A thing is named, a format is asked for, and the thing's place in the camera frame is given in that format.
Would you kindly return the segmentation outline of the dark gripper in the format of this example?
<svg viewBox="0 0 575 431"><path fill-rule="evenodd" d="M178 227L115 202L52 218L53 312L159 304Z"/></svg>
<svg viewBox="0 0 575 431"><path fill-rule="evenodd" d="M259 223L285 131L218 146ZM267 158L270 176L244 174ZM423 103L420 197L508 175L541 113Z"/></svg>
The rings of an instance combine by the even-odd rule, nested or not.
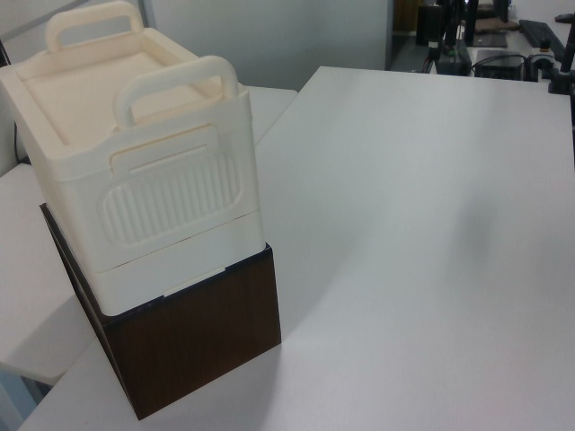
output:
<svg viewBox="0 0 575 431"><path fill-rule="evenodd" d="M426 20L426 41L428 42L428 61L439 61L442 54L440 46L443 41L443 14L431 14Z"/></svg>

